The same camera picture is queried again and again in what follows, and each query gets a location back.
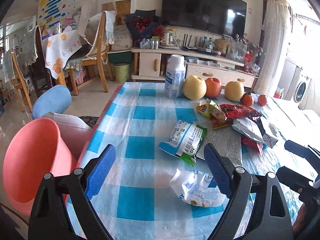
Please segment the pink plastic trash bin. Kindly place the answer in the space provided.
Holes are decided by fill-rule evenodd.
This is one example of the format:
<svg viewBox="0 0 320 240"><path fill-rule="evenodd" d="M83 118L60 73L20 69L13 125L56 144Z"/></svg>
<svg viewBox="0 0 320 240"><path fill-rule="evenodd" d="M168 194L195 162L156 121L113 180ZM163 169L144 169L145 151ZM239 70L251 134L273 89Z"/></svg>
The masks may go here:
<svg viewBox="0 0 320 240"><path fill-rule="evenodd" d="M53 120L29 122L13 137L4 157L3 186L10 204L29 216L43 176L69 175L75 165L76 158Z"/></svg>

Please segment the white tv cabinet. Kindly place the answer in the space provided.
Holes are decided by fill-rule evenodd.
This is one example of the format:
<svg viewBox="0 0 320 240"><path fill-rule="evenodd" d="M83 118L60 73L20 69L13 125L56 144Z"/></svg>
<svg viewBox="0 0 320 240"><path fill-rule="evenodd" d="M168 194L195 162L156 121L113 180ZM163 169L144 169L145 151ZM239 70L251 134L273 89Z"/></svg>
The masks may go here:
<svg viewBox="0 0 320 240"><path fill-rule="evenodd" d="M131 75L133 81L165 81L166 67L162 67L161 62L171 55L181 55L185 59L195 58L195 60L186 62L186 76L196 75L204 79L215 77L223 86L230 81L238 81L250 89L258 80L256 75L236 69L236 67L242 67L242 63L220 56L201 55L181 49L132 48L131 52L134 54L134 70Z"/></svg>

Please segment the large red snack bag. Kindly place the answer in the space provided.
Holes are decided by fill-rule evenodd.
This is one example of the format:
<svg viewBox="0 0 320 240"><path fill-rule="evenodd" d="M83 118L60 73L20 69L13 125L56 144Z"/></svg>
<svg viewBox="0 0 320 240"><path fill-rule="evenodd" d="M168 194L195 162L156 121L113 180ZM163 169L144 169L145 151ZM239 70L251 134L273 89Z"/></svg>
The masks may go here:
<svg viewBox="0 0 320 240"><path fill-rule="evenodd" d="M225 116L229 119L234 118L255 118L261 117L262 114L252 107L246 107L243 105L231 105L231 104L221 104L221 110Z"/></svg>

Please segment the pink cushion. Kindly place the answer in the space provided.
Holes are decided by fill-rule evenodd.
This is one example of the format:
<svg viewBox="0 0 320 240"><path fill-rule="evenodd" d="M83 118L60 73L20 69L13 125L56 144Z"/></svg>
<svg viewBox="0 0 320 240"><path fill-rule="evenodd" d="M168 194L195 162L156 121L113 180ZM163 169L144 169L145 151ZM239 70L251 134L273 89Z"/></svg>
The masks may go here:
<svg viewBox="0 0 320 240"><path fill-rule="evenodd" d="M48 112L42 117L49 118L57 124L65 144L76 160L79 160L82 150L91 138L92 128L74 115Z"/></svg>

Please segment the red apple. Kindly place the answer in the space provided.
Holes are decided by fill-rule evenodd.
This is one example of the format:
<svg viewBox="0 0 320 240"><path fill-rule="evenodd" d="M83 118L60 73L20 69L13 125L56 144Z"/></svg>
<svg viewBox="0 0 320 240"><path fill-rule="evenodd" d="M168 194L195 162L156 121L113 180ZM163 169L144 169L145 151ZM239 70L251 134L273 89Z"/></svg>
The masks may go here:
<svg viewBox="0 0 320 240"><path fill-rule="evenodd" d="M208 98L218 97L222 90L221 81L215 77L210 77L210 78L207 78L205 82L207 86L206 97Z"/></svg>

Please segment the white washing machine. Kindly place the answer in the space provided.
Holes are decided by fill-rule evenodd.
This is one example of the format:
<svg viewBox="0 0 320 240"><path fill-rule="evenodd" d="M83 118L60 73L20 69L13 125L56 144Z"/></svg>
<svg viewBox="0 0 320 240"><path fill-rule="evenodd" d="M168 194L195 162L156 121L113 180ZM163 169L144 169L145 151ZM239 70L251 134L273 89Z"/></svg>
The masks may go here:
<svg viewBox="0 0 320 240"><path fill-rule="evenodd" d="M293 78L293 94L291 100L298 105L299 109L305 109L311 77L302 68L297 67Z"/></svg>

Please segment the dark flower bouquet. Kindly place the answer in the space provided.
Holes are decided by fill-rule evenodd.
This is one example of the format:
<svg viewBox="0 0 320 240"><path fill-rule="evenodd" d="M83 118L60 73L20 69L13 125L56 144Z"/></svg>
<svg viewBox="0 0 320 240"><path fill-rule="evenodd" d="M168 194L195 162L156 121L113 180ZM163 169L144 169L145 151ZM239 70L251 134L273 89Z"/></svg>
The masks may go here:
<svg viewBox="0 0 320 240"><path fill-rule="evenodd" d="M136 10L124 16L124 22L133 39L133 47L139 47L144 38L164 36L161 18L156 15L156 10Z"/></svg>

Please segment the yellow green snack bag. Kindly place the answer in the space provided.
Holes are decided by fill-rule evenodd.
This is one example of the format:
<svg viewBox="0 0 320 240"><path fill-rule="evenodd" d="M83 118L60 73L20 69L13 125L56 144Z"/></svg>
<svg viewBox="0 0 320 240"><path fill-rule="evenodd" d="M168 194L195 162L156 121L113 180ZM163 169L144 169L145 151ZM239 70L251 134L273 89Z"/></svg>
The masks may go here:
<svg viewBox="0 0 320 240"><path fill-rule="evenodd" d="M225 128L233 123L213 100L201 101L196 110L211 121L213 129Z"/></svg>

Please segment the green white snack wrapper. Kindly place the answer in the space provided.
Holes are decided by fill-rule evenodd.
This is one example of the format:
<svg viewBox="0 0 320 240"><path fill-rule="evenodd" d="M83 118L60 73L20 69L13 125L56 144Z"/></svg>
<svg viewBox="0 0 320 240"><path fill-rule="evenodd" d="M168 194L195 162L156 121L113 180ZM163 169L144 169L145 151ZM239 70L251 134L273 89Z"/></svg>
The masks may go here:
<svg viewBox="0 0 320 240"><path fill-rule="evenodd" d="M179 120L168 141L160 142L158 147L191 167L196 164L196 155L207 135L207 129L196 124Z"/></svg>

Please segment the black television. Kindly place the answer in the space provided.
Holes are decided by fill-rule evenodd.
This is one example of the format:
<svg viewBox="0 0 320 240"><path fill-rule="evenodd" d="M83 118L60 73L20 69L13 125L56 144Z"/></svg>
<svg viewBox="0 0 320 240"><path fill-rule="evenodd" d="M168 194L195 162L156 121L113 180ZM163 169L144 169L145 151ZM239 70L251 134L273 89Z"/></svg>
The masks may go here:
<svg viewBox="0 0 320 240"><path fill-rule="evenodd" d="M163 25L243 37L247 3L242 0L162 0Z"/></svg>

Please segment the dining table with cloth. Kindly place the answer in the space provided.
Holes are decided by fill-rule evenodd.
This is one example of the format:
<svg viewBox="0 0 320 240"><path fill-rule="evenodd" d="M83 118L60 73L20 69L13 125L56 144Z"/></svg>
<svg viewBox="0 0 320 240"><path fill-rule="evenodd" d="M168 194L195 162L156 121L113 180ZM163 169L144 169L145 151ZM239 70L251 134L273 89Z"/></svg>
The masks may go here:
<svg viewBox="0 0 320 240"><path fill-rule="evenodd" d="M66 70L81 70L81 59L71 59L71 62L68 62L82 48L80 37L77 30L70 30L42 40L45 67L58 85L66 86Z"/></svg>

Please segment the yellow pear left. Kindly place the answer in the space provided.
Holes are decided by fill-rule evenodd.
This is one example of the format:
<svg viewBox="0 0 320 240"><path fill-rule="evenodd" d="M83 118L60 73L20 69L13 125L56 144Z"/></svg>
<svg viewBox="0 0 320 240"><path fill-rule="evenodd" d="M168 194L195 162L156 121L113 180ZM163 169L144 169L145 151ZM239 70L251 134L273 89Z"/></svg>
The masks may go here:
<svg viewBox="0 0 320 240"><path fill-rule="evenodd" d="M207 85L203 78L196 75L189 75L183 84L183 94L189 100L203 98L207 91Z"/></svg>

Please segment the white curtain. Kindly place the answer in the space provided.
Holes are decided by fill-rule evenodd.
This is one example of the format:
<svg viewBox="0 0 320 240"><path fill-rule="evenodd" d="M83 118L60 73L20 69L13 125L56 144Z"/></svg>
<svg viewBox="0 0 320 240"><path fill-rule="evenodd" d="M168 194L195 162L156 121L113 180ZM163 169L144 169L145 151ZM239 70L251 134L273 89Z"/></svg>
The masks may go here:
<svg viewBox="0 0 320 240"><path fill-rule="evenodd" d="M264 18L264 52L259 77L253 91L274 96L283 72L291 34L289 4L286 0L267 0Z"/></svg>

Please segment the yellow pear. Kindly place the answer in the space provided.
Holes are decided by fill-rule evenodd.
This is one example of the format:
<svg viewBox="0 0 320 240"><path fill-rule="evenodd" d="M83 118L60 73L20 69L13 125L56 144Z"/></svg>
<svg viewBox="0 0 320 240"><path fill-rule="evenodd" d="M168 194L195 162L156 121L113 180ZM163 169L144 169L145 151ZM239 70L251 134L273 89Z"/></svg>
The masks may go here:
<svg viewBox="0 0 320 240"><path fill-rule="evenodd" d="M244 86L239 81L230 81L225 86L225 98L232 102L238 102L244 95Z"/></svg>
<svg viewBox="0 0 320 240"><path fill-rule="evenodd" d="M189 100L203 98L207 91L207 85L203 78L196 75L189 75L183 84L183 94Z"/></svg>

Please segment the wooden chair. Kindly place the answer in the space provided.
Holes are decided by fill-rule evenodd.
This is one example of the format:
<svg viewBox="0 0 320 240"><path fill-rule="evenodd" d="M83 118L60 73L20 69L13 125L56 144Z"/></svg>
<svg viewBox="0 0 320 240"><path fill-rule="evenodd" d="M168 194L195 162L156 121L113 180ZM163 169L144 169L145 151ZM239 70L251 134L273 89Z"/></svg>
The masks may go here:
<svg viewBox="0 0 320 240"><path fill-rule="evenodd" d="M114 12L108 11L103 11L91 17L80 17L78 33L82 48L68 60L66 66L75 95L79 94L75 76L84 67L89 68L94 66L97 66L103 91L105 93L108 92L104 65L108 61L108 46L114 43L114 22Z"/></svg>

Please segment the blue round stool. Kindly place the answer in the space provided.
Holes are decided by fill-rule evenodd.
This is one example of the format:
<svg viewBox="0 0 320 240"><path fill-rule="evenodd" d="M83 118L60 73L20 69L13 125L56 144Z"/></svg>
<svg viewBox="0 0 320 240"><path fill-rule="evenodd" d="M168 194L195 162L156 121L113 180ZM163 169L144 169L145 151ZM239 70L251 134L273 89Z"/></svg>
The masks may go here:
<svg viewBox="0 0 320 240"><path fill-rule="evenodd" d="M63 114L71 103L72 96L69 89L64 85L55 85L35 101L32 119L41 118L49 112Z"/></svg>

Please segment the white printed flat package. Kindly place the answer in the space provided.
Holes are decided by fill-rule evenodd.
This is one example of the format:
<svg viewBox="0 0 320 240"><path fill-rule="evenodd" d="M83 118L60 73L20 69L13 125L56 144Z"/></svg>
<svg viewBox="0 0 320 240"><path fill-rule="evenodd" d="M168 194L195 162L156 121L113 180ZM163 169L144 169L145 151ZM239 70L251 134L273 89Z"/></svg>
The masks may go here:
<svg viewBox="0 0 320 240"><path fill-rule="evenodd" d="M231 127L213 130L208 133L202 146L197 152L197 157L204 160L204 147L211 143L218 154L228 158L234 166L242 166L241 134Z"/></svg>

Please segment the white electric kettle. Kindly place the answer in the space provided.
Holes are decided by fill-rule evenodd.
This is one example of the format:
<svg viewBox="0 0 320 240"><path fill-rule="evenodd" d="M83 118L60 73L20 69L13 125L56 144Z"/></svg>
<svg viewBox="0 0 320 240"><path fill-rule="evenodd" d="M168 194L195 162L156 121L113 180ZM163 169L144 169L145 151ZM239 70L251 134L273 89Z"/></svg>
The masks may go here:
<svg viewBox="0 0 320 240"><path fill-rule="evenodd" d="M179 49L180 47L176 41L175 32L172 30L166 30L159 46L164 49Z"/></svg>

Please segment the small tangerine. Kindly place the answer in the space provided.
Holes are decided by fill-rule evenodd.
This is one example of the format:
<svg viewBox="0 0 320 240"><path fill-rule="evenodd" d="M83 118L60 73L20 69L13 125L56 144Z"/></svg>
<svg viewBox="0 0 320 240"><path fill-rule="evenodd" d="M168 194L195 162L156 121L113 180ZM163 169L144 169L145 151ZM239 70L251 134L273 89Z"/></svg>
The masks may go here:
<svg viewBox="0 0 320 240"><path fill-rule="evenodd" d="M261 107L264 107L267 105L267 97L263 94L259 95L257 104Z"/></svg>

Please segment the tangerine with leaf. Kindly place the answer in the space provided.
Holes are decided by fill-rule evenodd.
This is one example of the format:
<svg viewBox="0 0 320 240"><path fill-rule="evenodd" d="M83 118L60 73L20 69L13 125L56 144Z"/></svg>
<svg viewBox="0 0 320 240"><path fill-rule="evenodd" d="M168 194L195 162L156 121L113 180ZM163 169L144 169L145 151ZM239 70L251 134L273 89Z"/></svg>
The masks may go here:
<svg viewBox="0 0 320 240"><path fill-rule="evenodd" d="M251 93L250 92L247 92L245 93L241 100L240 100L241 104L244 105L245 107L252 107L253 106L253 103L254 103L254 100L251 96Z"/></svg>

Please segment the white crumpled plastic wrapper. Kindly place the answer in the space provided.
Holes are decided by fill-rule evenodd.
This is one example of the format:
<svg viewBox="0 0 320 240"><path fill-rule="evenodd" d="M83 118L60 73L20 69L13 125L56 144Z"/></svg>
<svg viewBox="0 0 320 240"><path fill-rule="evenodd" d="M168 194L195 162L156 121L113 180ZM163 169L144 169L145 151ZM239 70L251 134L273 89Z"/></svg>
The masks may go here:
<svg viewBox="0 0 320 240"><path fill-rule="evenodd" d="M180 200L198 207L217 207L226 198L211 174L197 170L177 169L170 187Z"/></svg>

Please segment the white milk bottle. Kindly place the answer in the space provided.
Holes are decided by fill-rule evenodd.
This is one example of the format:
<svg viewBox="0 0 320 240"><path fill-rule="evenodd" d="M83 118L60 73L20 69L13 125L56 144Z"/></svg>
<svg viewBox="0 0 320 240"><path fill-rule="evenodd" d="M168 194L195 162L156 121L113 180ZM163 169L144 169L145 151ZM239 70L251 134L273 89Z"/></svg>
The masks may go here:
<svg viewBox="0 0 320 240"><path fill-rule="evenodd" d="M165 94L168 98L179 98L185 78L185 59L181 55L171 55L165 77Z"/></svg>

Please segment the yellow pear right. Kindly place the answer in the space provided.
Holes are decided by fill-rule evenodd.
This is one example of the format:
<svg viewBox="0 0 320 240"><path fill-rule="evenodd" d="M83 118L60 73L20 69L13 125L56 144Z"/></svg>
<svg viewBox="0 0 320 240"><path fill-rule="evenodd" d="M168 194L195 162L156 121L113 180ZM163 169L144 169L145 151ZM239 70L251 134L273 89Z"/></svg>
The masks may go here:
<svg viewBox="0 0 320 240"><path fill-rule="evenodd" d="M225 86L225 98L232 102L238 102L244 95L244 86L239 81L230 81Z"/></svg>

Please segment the blue checkered tablecloth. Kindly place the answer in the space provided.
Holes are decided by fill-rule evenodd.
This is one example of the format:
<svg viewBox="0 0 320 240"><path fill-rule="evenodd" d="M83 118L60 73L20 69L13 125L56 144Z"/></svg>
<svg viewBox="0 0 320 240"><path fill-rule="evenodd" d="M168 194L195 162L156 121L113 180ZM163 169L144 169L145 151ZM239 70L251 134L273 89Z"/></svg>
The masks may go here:
<svg viewBox="0 0 320 240"><path fill-rule="evenodd" d="M211 129L196 105L186 98L167 98L162 83L128 82L103 111L79 165L84 167L109 144L116 149L114 165L91 200L114 239L207 239L213 231L225 204L205 208L180 200L169 182L177 170L190 166L158 147L179 120ZM319 148L319 116L271 98L258 111L277 129L278 142L273 148L264 147L262 154L243 146L244 168L264 175L287 166L315 179L312 166L285 150L284 143L292 140Z"/></svg>

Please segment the green waste bin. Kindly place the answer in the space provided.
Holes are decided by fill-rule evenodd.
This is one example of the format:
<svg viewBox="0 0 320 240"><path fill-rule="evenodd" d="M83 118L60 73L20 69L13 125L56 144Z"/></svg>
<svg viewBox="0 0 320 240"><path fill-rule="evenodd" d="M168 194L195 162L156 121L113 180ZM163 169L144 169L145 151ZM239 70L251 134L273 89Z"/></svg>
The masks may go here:
<svg viewBox="0 0 320 240"><path fill-rule="evenodd" d="M116 63L113 65L116 81L118 83L124 83L131 77L130 64L128 63Z"/></svg>

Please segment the silver foil snack bag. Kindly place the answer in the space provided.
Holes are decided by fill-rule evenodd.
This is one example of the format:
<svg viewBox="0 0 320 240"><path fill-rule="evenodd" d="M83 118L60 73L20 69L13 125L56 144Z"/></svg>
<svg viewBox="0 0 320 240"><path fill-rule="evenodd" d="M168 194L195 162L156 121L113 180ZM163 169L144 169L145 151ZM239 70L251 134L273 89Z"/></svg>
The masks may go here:
<svg viewBox="0 0 320 240"><path fill-rule="evenodd" d="M273 148L278 142L275 127L264 117L255 120L249 118L237 118L233 120L232 128L245 137Z"/></svg>

